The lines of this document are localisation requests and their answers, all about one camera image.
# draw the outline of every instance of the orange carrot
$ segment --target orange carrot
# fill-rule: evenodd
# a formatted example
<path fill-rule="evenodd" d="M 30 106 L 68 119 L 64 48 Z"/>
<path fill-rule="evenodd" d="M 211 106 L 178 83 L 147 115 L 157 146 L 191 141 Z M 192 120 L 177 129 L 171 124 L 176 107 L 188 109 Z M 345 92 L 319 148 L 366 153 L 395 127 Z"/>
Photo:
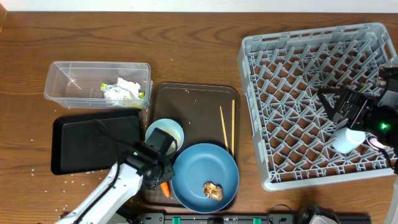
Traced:
<path fill-rule="evenodd" d="M 170 197 L 170 190 L 168 183 L 167 182 L 161 183 L 160 187 L 162 188 L 163 194 L 166 197 Z"/>

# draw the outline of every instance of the white wall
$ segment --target white wall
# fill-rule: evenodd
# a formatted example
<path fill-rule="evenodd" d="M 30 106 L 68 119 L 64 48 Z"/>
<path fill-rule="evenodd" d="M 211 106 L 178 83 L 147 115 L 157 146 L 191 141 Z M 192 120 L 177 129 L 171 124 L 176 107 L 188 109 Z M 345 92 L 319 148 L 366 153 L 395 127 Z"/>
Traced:
<path fill-rule="evenodd" d="M 0 0 L 8 11 L 398 12 L 398 0 Z"/>

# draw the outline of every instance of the black plastic tray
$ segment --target black plastic tray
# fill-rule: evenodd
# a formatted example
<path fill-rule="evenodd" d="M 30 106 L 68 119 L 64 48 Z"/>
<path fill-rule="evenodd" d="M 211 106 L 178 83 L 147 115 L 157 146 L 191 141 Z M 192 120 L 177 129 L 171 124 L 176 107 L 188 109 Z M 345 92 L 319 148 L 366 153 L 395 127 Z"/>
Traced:
<path fill-rule="evenodd" d="M 232 135 L 232 100 L 235 100 L 235 142 L 234 159 L 238 161 L 239 139 L 239 93 L 229 86 L 192 85 L 181 83 L 163 83 L 157 86 L 152 95 L 150 123 L 162 118 L 178 122 L 185 139 L 177 155 L 184 149 L 198 143 L 212 143 L 225 148 L 221 124 L 220 106 L 223 108 L 228 145 L 231 147 Z M 172 192 L 164 196 L 160 187 L 155 190 L 141 190 L 141 200 L 148 205 L 162 207 L 183 207 Z M 224 210 L 235 203 L 234 200 Z"/>
<path fill-rule="evenodd" d="M 113 136 L 130 143 L 139 141 L 140 124 L 135 110 L 64 116 L 53 123 L 51 171 L 72 174 L 109 169 L 116 162 L 111 140 L 101 134 L 92 122 L 100 119 Z M 119 150 L 129 152 L 126 145 L 116 143 Z"/>

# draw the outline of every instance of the plastic basket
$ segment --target plastic basket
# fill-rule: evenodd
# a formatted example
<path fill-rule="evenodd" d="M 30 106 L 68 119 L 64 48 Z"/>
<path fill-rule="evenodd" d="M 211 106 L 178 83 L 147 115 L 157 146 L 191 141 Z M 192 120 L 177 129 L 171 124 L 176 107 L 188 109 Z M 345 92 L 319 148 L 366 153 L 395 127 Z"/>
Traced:
<path fill-rule="evenodd" d="M 392 174 L 367 144 L 341 154 L 317 88 L 350 88 L 378 96 L 378 68 L 398 63 L 380 23 L 246 37 L 238 56 L 252 122 L 261 185 L 282 190 Z M 335 96 L 328 95 L 333 104 Z M 392 161 L 397 157 L 387 149 Z"/>

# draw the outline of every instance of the pair of chopsticks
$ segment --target pair of chopsticks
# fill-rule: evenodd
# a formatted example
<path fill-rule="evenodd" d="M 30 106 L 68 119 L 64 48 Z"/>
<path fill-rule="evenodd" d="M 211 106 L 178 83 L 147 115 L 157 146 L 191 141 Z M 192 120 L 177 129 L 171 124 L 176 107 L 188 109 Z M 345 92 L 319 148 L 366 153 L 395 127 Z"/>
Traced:
<path fill-rule="evenodd" d="M 221 106 L 220 106 L 220 113 L 221 113 L 221 122 L 223 124 L 225 149 L 227 151 L 229 151 L 228 150 L 228 141 L 227 141 L 227 138 L 226 138 L 223 109 L 222 109 Z M 234 157 L 234 146 L 235 146 L 235 100 L 232 100 L 232 146 L 231 146 L 232 157 Z"/>

